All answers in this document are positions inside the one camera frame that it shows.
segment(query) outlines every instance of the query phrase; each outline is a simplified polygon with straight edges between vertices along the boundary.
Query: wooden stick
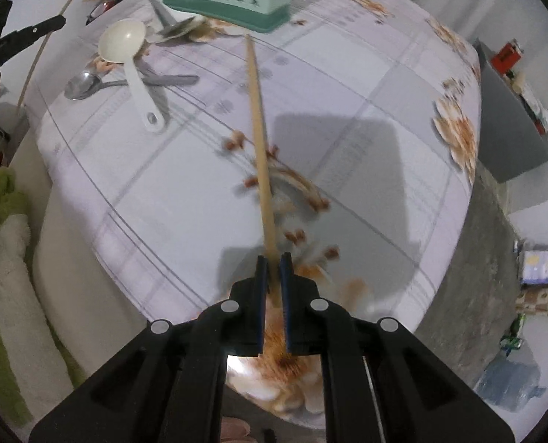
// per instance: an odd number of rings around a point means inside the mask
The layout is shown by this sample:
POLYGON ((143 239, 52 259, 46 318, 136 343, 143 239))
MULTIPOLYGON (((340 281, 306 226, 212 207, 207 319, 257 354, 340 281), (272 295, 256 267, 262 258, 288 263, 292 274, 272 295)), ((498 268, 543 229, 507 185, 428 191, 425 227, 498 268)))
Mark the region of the wooden stick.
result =
MULTIPOLYGON (((67 0, 66 3, 62 6, 61 11, 59 12, 60 15, 65 13, 66 9, 69 8, 69 5, 71 4, 73 0, 67 0)), ((42 52, 44 51, 44 47, 48 43, 48 40, 50 39, 52 33, 47 34, 44 37, 44 40, 42 40, 42 43, 40 44, 40 48, 38 49, 38 53, 36 53, 36 57, 34 58, 34 61, 32 61, 32 66, 30 66, 30 71, 28 72, 28 76, 26 77, 26 81, 24 82, 24 88, 22 88, 22 93, 19 95, 18 100, 18 106, 16 106, 16 113, 19 112, 19 109, 22 107, 22 103, 24 102, 24 97, 26 96, 26 90, 28 89, 28 84, 30 83, 30 80, 32 79, 32 74, 34 73, 34 69, 36 69, 36 65, 38 64, 38 61, 40 60, 40 57, 42 56, 42 52)))
POLYGON ((261 105, 260 79, 257 72, 255 47, 250 35, 245 35, 247 43, 247 76, 249 100, 251 101, 251 119, 253 123, 253 144, 255 146, 255 165, 260 195, 261 223, 264 229, 264 246, 270 269, 270 298, 275 306, 281 306, 280 280, 278 266, 280 254, 276 245, 276 224, 272 210, 272 187, 268 170, 267 139, 264 128, 264 112, 261 105))

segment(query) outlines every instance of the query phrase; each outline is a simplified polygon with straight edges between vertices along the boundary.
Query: metal spoon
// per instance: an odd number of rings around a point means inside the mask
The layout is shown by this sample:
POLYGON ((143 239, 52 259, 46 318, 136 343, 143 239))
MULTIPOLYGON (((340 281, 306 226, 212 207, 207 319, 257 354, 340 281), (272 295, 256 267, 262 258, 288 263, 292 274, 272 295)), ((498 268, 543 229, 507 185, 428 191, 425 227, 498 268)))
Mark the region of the metal spoon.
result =
POLYGON ((157 32, 160 37, 181 37, 192 29, 191 25, 196 18, 195 16, 187 18, 184 21, 176 21, 169 10, 163 6, 163 3, 159 3, 157 0, 151 0, 151 5, 153 6, 161 25, 163 25, 163 29, 157 32))
POLYGON ((148 131, 158 133, 165 127, 165 116, 157 108, 134 65, 134 56, 145 43, 146 26, 133 18, 113 23, 102 33, 97 52, 109 63, 122 63, 136 111, 148 131))
MULTIPOLYGON (((198 75, 151 75, 144 76, 143 83, 151 87, 175 87, 179 85, 194 85, 198 82, 198 79, 198 75)), ((103 88, 124 87, 127 84, 125 79, 102 81, 97 73, 85 69, 67 82, 65 97, 69 100, 85 100, 103 88)))

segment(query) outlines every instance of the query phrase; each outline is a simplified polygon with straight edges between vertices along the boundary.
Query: tablecloth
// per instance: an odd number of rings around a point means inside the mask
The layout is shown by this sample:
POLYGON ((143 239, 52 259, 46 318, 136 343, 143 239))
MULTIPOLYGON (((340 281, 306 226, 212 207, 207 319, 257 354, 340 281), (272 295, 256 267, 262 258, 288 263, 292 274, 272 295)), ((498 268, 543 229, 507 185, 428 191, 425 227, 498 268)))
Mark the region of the tablecloth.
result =
MULTIPOLYGON (((245 42, 220 36, 149 48, 142 72, 200 76, 192 87, 152 91, 168 121, 154 134, 128 88, 81 102, 62 94, 104 29, 124 17, 149 23, 149 0, 123 1, 72 40, 31 84, 28 115, 65 207, 106 271, 147 318, 177 323, 251 275, 261 250, 257 195, 242 185, 255 171, 252 146, 223 152, 231 130, 251 135, 245 42)), ((414 330, 472 190, 452 141, 437 131, 436 102, 456 100, 476 146, 475 50, 409 0, 294 0, 291 22, 252 35, 269 141, 330 201, 325 213, 285 216, 285 229, 307 233, 296 258, 337 247, 329 279, 368 287, 353 313, 392 315, 414 330)))

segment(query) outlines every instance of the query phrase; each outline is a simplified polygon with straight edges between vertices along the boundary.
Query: white ladle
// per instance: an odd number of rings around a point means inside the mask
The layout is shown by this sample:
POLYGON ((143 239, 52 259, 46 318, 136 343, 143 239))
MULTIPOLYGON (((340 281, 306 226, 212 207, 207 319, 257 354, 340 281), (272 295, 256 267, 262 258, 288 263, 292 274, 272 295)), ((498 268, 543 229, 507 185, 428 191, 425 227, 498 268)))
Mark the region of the white ladle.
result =
POLYGON ((107 62, 124 64, 124 74, 134 105, 145 128, 156 133, 165 127, 165 118, 147 92, 133 59, 145 42, 145 33, 142 21, 132 18, 117 21, 102 34, 97 50, 107 62))

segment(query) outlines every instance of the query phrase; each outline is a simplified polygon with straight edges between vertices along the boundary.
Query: wooden chopstick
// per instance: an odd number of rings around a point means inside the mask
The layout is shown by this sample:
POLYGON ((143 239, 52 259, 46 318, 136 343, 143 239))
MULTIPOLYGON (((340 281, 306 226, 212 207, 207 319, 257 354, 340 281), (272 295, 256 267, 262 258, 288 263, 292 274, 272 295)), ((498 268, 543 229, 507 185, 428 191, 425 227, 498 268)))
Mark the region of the wooden chopstick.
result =
POLYGON ((260 78, 257 72, 255 47, 250 35, 245 35, 247 44, 247 76, 249 100, 251 102, 251 120, 253 125, 253 144, 255 146, 255 165, 257 167, 258 192, 260 196, 261 224, 264 229, 264 247, 270 270, 270 298, 275 306, 281 306, 280 279, 278 266, 280 253, 276 245, 276 224, 272 209, 272 187, 268 170, 267 136, 264 127, 264 112, 261 105, 260 78))

